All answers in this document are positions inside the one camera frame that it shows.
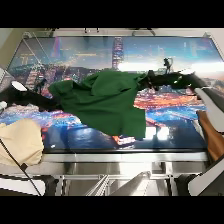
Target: black cable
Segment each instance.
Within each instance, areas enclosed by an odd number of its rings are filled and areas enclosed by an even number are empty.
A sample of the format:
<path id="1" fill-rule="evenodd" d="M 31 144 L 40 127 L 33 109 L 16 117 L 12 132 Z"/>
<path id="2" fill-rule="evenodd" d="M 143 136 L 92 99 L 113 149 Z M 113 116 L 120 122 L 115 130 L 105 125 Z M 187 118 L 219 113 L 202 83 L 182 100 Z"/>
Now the black cable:
<path id="1" fill-rule="evenodd" d="M 3 141 L 0 139 L 0 143 L 2 144 L 3 148 L 5 149 L 5 151 L 8 153 L 8 155 L 11 157 L 11 159 L 16 163 L 16 165 L 23 171 L 23 173 L 26 175 L 26 177 L 28 178 L 28 180 L 31 182 L 31 184 L 33 185 L 33 187 L 35 188 L 36 192 L 38 193 L 39 196 L 42 196 L 41 193 L 39 192 L 39 190 L 37 189 L 36 185 L 34 184 L 34 182 L 32 181 L 32 179 L 29 177 L 29 175 L 27 174 L 27 172 L 25 170 L 23 170 L 23 168 L 20 166 L 20 164 L 17 162 L 17 160 L 12 156 L 12 154 L 9 152 L 9 150 L 6 148 L 5 144 L 3 143 Z"/>

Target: green cloth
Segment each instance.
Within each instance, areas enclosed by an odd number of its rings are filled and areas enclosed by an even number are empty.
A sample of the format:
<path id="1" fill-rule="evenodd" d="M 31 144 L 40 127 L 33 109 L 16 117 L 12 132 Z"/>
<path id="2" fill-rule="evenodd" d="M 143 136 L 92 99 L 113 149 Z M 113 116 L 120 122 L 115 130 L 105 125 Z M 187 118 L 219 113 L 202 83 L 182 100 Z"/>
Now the green cloth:
<path id="1" fill-rule="evenodd" d="M 77 84 L 72 80 L 53 83 L 50 93 L 60 100 L 65 112 L 83 124 L 111 136 L 144 138 L 145 110 L 133 106 L 139 83 L 146 74 L 101 71 Z"/>

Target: green fabric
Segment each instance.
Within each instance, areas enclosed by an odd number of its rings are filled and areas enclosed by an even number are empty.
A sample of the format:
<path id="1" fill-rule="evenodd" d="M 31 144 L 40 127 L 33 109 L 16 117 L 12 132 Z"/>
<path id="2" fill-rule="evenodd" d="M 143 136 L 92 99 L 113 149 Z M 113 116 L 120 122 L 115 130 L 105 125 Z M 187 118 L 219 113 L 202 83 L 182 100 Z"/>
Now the green fabric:
<path id="1" fill-rule="evenodd" d="M 145 137 L 145 110 L 133 106 L 139 83 L 146 74 L 101 71 L 77 84 L 72 80 L 50 85 L 50 93 L 60 100 L 65 112 L 83 124 L 108 135 Z"/>

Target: table top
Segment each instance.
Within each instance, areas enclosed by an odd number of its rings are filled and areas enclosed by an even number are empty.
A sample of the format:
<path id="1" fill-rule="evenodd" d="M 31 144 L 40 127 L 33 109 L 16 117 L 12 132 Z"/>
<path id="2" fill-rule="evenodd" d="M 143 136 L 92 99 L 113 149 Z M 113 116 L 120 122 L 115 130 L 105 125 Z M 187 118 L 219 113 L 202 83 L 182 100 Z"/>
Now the table top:
<path id="1" fill-rule="evenodd" d="M 42 95 L 51 97 L 48 86 L 60 80 L 81 82 L 103 69 L 119 69 L 119 64 L 136 70 L 164 73 L 163 59 L 173 58 L 173 70 L 194 67 L 209 85 L 224 91 L 224 71 L 214 68 L 223 63 L 213 40 L 207 37 L 154 36 L 56 36 L 23 39 L 2 79 L 0 90 L 17 80 L 32 89 L 46 78 Z M 146 138 L 108 136 L 83 125 L 79 118 L 62 111 L 38 112 L 33 105 L 12 106 L 0 116 L 10 124 L 31 118 L 42 127 L 45 152 L 200 152 L 206 144 L 193 127 L 196 111 L 205 106 L 189 90 L 161 87 L 138 93 L 135 106 L 146 110 Z"/>

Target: brown leather object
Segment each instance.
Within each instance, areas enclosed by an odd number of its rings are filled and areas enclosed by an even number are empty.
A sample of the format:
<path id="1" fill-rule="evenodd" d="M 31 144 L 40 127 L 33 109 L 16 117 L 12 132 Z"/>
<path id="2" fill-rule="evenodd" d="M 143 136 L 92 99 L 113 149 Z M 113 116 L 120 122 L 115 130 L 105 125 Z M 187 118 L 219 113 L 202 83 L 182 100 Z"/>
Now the brown leather object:
<path id="1" fill-rule="evenodd" d="M 216 161 L 224 154 L 224 138 L 214 129 L 205 111 L 197 111 L 197 115 L 208 144 L 208 152 Z"/>

